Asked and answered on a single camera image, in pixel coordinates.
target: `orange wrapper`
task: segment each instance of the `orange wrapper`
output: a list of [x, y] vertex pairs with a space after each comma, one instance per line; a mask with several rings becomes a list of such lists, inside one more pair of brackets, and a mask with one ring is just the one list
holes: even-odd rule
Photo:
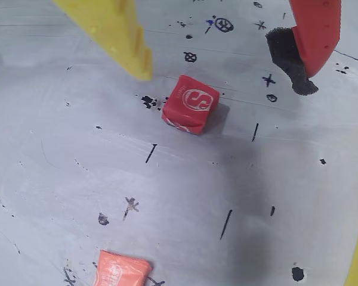
[[144, 259], [101, 250], [94, 286], [143, 286], [151, 270]]

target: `red candy cube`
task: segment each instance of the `red candy cube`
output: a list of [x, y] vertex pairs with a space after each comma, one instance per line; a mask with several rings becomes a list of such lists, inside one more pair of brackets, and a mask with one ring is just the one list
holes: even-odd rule
[[179, 81], [163, 107], [167, 124], [193, 134], [201, 134], [208, 115], [216, 109], [220, 93], [189, 76]]

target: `gray surface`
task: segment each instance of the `gray surface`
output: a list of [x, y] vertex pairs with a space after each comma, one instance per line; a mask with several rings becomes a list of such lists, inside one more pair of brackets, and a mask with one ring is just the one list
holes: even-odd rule
[[[294, 94], [264, 36], [294, 24], [289, 4], [260, 3], [137, 1], [155, 65], [143, 83], [50, 1], [0, 0], [0, 285], [66, 285], [64, 268], [92, 285], [99, 249], [151, 261], [170, 286], [295, 285], [294, 263], [305, 285], [344, 284], [358, 235], [358, 61], [334, 53], [320, 91]], [[205, 34], [215, 13], [234, 31]], [[341, 39], [358, 58], [358, 0], [343, 3]], [[182, 73], [224, 94], [203, 136], [141, 101], [163, 102]], [[139, 212], [123, 221], [125, 197]]]

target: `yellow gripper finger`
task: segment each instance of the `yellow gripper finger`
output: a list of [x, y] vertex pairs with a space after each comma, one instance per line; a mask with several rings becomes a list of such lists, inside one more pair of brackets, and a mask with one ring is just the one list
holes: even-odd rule
[[54, 0], [115, 61], [137, 79], [152, 78], [152, 52], [144, 44], [134, 0]]

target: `black circle mark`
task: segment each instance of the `black circle mark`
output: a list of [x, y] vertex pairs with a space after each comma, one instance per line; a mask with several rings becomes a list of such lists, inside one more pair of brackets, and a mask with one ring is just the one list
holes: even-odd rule
[[267, 98], [270, 102], [276, 102], [277, 101], [277, 96], [273, 95], [273, 94], [268, 94]]
[[197, 55], [191, 52], [184, 52], [184, 60], [189, 63], [194, 63], [197, 60]]
[[223, 33], [231, 32], [234, 29], [230, 20], [227, 20], [225, 18], [217, 18], [215, 20], [215, 27]]
[[257, 8], [263, 7], [259, 2], [253, 2], [253, 5], [255, 5]]

